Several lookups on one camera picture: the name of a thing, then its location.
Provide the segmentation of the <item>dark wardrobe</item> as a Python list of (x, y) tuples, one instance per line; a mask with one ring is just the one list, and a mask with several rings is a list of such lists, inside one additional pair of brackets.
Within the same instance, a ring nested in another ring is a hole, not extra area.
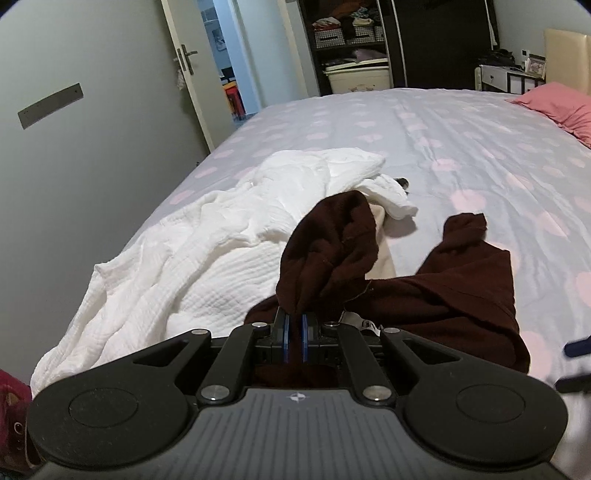
[(358, 49), (388, 58), (390, 85), (473, 89), (475, 70), (496, 47), (492, 1), (300, 1), (322, 96), (325, 70)]

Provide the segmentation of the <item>dark maroon shirt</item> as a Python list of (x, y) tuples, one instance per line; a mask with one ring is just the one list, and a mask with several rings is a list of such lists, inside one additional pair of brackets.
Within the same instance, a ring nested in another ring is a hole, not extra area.
[(246, 323), (290, 315), (336, 321), (353, 312), (528, 373), (531, 357), (516, 319), (509, 251), (489, 244), (482, 214), (449, 217), (441, 242), (410, 276), (369, 279), (379, 257), (376, 221), (359, 191), (319, 201), (290, 235), (276, 293), (247, 312)]

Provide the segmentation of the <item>cream storage bin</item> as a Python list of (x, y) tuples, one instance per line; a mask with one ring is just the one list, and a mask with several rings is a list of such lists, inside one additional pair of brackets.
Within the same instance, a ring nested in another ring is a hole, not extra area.
[(391, 85), (390, 66), (387, 62), (360, 62), (335, 65), (324, 71), (332, 93), (388, 90)]

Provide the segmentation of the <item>white muslin blanket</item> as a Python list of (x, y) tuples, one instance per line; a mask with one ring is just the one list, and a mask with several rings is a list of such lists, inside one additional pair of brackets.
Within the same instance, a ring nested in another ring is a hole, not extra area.
[(291, 233), (325, 197), (356, 191), (394, 220), (414, 216), (384, 162), (358, 148), (279, 151), (235, 187), (144, 230), (95, 266), (65, 335), (34, 369), (32, 392), (195, 328), (228, 335), (273, 293)]

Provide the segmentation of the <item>white bedroom door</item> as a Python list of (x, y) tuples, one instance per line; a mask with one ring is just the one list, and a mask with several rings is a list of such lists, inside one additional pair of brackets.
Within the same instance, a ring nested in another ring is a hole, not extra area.
[(209, 150), (235, 131), (197, 2), (162, 0), (164, 17), (193, 109)]

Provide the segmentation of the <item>grey wall plate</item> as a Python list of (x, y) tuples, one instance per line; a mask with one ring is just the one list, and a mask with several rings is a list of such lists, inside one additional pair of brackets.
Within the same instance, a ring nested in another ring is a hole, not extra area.
[(18, 112), (23, 129), (27, 129), (53, 113), (81, 100), (84, 97), (79, 83), (55, 92)]

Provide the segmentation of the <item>pink pillow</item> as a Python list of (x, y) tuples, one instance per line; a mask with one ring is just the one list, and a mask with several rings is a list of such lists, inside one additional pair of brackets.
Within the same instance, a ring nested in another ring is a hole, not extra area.
[(559, 82), (551, 82), (523, 95), (513, 96), (508, 102), (543, 114), (587, 148), (590, 147), (591, 99), (588, 95)]

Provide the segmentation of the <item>beige padded headboard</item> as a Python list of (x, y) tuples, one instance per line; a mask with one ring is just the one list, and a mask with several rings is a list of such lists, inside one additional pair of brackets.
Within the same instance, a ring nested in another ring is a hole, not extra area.
[(546, 82), (558, 82), (590, 94), (590, 36), (546, 29)]

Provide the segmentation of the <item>polka dot bed sheet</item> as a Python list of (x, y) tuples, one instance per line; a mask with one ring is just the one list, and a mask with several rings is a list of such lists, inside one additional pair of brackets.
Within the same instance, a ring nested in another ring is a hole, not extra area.
[(280, 150), (358, 147), (410, 183), (418, 213), (388, 227), (394, 266), (413, 274), (445, 220), (482, 213), (488, 241), (511, 254), (517, 319), (531, 374), (554, 383), (590, 360), (564, 346), (590, 334), (590, 152), (503, 94), (392, 89), (314, 97), (264, 109), (224, 141), (149, 222), (226, 190)]

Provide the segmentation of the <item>beige garment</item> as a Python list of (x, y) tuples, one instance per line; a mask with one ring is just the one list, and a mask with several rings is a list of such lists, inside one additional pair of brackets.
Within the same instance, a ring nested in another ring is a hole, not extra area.
[(370, 203), (370, 210), (376, 222), (376, 242), (378, 246), (378, 258), (372, 269), (366, 274), (367, 280), (385, 280), (397, 276), (394, 269), (394, 261), (391, 256), (390, 247), (384, 228), (387, 214), (385, 209), (379, 205)]

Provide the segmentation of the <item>white nightstand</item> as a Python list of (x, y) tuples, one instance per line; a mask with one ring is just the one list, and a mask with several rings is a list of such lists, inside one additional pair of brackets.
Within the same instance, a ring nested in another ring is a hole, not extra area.
[(523, 95), (544, 84), (544, 79), (517, 68), (480, 65), (475, 69), (475, 88), (480, 91)]

